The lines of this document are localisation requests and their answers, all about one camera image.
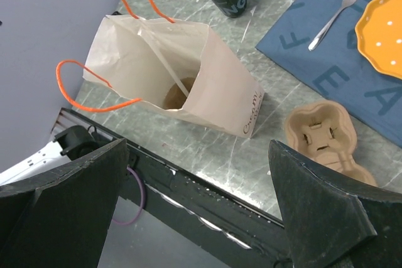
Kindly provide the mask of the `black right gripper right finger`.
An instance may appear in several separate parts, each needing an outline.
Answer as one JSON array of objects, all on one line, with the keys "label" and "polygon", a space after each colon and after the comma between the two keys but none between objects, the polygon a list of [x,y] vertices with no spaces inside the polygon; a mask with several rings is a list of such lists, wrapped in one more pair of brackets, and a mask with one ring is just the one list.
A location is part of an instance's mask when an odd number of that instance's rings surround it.
[{"label": "black right gripper right finger", "polygon": [[269,168],[295,267],[401,267],[401,194],[272,140]]}]

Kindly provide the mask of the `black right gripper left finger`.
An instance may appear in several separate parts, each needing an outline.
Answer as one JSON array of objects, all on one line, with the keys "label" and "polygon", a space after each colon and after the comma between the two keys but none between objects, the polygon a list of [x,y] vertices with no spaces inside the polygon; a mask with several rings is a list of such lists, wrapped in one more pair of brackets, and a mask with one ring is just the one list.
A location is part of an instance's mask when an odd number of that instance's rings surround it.
[{"label": "black right gripper left finger", "polygon": [[1,267],[97,267],[126,174],[117,139],[1,186]]}]

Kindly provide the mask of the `brown cardboard cup carrier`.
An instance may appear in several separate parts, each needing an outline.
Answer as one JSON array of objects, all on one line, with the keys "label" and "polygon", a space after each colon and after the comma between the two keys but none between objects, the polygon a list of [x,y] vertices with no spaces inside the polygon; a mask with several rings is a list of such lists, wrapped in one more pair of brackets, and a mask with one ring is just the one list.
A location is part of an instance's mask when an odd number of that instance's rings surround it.
[{"label": "brown cardboard cup carrier", "polygon": [[353,158],[357,133],[339,103],[322,100],[297,107],[286,118],[284,129],[289,147],[338,173],[377,185],[372,174]]}]

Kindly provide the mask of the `brown paper takeout bag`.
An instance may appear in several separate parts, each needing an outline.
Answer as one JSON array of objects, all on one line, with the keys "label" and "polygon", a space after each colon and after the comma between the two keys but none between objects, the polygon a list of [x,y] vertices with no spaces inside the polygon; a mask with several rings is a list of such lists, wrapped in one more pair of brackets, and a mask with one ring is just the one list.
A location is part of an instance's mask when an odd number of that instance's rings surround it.
[{"label": "brown paper takeout bag", "polygon": [[[147,42],[145,29],[180,80],[195,81],[181,109],[165,110],[163,101],[175,84]],[[170,117],[249,138],[258,118],[264,89],[220,36],[205,23],[159,14],[144,19],[128,11],[104,16],[85,63],[83,78],[103,85],[124,102]]]}]

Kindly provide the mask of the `single white straw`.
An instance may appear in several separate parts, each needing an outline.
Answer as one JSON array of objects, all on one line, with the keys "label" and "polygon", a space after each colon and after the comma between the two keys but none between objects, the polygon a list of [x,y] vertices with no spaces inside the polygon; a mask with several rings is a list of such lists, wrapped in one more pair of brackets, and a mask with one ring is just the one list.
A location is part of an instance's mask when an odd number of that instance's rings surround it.
[{"label": "single white straw", "polygon": [[145,42],[149,45],[149,47],[153,50],[159,61],[163,64],[167,72],[170,74],[171,78],[174,80],[174,82],[177,84],[178,88],[183,92],[184,96],[188,97],[189,91],[186,89],[178,75],[175,73],[175,71],[172,69],[171,65],[168,63],[166,58],[163,56],[161,51],[159,50],[156,42],[152,39],[152,37],[148,34],[148,32],[145,29],[141,29],[138,31],[138,35],[140,35]]}]

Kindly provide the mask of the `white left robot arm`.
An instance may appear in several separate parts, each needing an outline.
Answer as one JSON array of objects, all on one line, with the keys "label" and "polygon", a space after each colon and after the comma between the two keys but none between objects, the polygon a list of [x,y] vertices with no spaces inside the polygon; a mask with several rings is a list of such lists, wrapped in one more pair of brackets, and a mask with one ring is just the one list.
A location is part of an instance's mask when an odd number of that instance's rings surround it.
[{"label": "white left robot arm", "polygon": [[55,135],[43,148],[1,173],[1,185],[14,183],[74,161],[98,149],[99,143],[83,126]]}]

